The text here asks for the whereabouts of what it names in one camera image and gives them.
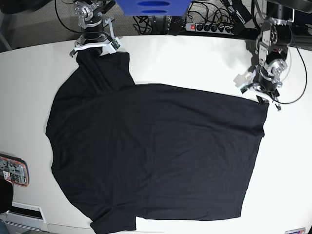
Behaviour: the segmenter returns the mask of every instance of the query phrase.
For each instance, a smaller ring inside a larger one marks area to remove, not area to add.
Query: label sticker
[[[12,183],[11,181],[11,175],[9,172],[3,172],[3,175],[4,175],[4,179],[10,183]]]

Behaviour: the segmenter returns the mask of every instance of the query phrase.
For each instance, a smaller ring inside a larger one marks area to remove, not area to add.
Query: power strip
[[[203,25],[202,23],[187,23],[185,25],[185,30],[188,32],[202,32],[202,33],[217,33],[217,34],[226,34],[233,35],[232,33],[233,26],[223,26],[213,23]]]

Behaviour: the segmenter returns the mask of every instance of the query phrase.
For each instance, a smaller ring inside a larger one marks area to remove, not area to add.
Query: white table
[[[130,53],[136,83],[165,83],[240,96],[237,74],[250,66],[245,42],[187,36],[135,36],[122,39]],[[51,173],[52,150],[45,127],[55,93],[77,69],[69,57],[73,41],[0,54],[0,151],[28,163],[30,184],[15,187],[14,201],[41,206],[43,230],[93,233],[90,220],[72,206]],[[297,98],[305,73],[296,49],[281,101]],[[312,225],[312,52],[301,50],[308,69],[305,95],[277,112],[270,105],[263,138],[241,218],[223,221],[156,221],[137,218],[137,231],[168,234],[282,234]]]

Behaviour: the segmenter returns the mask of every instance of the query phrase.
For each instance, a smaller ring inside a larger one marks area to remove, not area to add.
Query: black fabric
[[[135,85],[129,54],[79,52],[46,135],[52,172],[97,234],[146,219],[239,217],[268,105],[163,84]]]
[[[2,176],[0,176],[0,214],[7,212],[11,206],[13,201],[13,186],[10,182],[4,180]]]

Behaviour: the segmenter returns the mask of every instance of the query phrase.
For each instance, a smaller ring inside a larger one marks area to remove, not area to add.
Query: blue container
[[[182,16],[191,0],[116,0],[126,16]]]

